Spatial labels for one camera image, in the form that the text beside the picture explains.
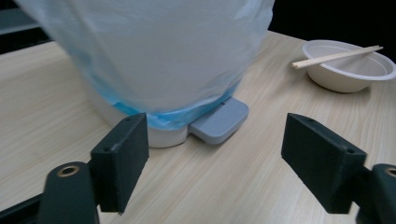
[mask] plastic bag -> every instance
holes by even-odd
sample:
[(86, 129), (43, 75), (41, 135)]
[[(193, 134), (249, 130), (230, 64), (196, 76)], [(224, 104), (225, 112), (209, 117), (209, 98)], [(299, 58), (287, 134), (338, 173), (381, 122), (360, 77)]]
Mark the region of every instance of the plastic bag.
[(175, 130), (230, 97), (274, 0), (17, 0), (110, 105)]

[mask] white bowl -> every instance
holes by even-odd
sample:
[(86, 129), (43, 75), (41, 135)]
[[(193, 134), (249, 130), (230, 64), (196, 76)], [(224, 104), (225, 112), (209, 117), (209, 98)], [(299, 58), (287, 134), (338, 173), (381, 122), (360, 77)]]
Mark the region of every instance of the white bowl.
[[(311, 40), (302, 49), (307, 59), (313, 59), (361, 47), (332, 40)], [(320, 86), (339, 92), (360, 91), (374, 81), (396, 77), (395, 63), (377, 52), (312, 65), (307, 70)]]

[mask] chopstick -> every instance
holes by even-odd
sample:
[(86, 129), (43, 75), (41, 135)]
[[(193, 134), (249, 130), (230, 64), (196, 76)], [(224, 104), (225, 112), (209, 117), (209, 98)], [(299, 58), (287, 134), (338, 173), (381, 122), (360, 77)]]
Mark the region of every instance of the chopstick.
[(359, 54), (374, 52), (374, 51), (380, 50), (382, 48), (383, 47), (379, 47), (379, 46), (371, 46), (371, 47), (364, 48), (364, 49), (355, 49), (355, 50), (350, 50), (347, 52), (336, 53), (336, 54), (332, 54), (332, 55), (318, 57), (315, 59), (309, 59), (309, 60), (292, 63), (291, 66), (294, 67), (295, 69), (299, 69), (299, 68), (304, 68), (307, 66), (319, 64), (319, 63), (326, 63), (329, 61), (342, 59), (345, 57), (351, 57), (351, 56), (355, 56), (355, 55), (359, 55)]

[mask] bowl rim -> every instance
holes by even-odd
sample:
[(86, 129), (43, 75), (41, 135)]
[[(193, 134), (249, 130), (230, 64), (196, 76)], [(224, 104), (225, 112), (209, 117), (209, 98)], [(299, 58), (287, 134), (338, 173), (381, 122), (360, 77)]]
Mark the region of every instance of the bowl rim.
[[(360, 46), (348, 44), (346, 42), (341, 42), (341, 41), (327, 40), (327, 39), (310, 40), (310, 41), (306, 41), (302, 45), (303, 53), (304, 53), (305, 57), (307, 57), (308, 59), (312, 59), (313, 57), (308, 52), (307, 48), (309, 46), (313, 45), (313, 44), (316, 44), (316, 43), (326, 43), (326, 44), (329, 44), (329, 45), (331, 45), (331, 44), (341, 44), (341, 45), (344, 45), (344, 46), (352, 47), (353, 49), (362, 49), (362, 47), (360, 47)], [(392, 71), (389, 74), (384, 75), (384, 76), (371, 77), (371, 76), (365, 76), (365, 75), (349, 73), (349, 72), (337, 69), (335, 67), (332, 67), (332, 66), (330, 66), (330, 65), (328, 65), (326, 63), (321, 63), (321, 64), (319, 64), (319, 66), (321, 66), (321, 67), (323, 67), (325, 69), (331, 70), (331, 71), (333, 71), (335, 73), (344, 75), (346, 77), (354, 77), (354, 78), (362, 79), (362, 80), (372, 80), (372, 81), (390, 80), (390, 79), (393, 79), (393, 78), (396, 77), (396, 64), (391, 59), (389, 59), (388, 57), (386, 57), (386, 56), (384, 56), (384, 55), (382, 55), (380, 53), (377, 53), (377, 52), (372, 52), (371, 54), (375, 54), (377, 57), (381, 57), (383, 60), (385, 60), (386, 63), (389, 63), (391, 68), (392, 68)]]

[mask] table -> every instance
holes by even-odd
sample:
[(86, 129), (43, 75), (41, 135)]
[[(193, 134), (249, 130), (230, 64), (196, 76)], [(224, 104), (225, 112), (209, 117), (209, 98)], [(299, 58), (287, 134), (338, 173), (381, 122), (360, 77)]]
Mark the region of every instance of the table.
[[(368, 153), (366, 166), (396, 164), (396, 79), (356, 93), (328, 91), (291, 62), (303, 40), (268, 32), (234, 97), (250, 108), (225, 143), (194, 136), (150, 149), (126, 212), (101, 223), (355, 223), (329, 215), (281, 159), (288, 113), (324, 124)], [(54, 42), (0, 56), (0, 210), (41, 193), (47, 173), (88, 161), (111, 130), (88, 101), (78, 71)]]

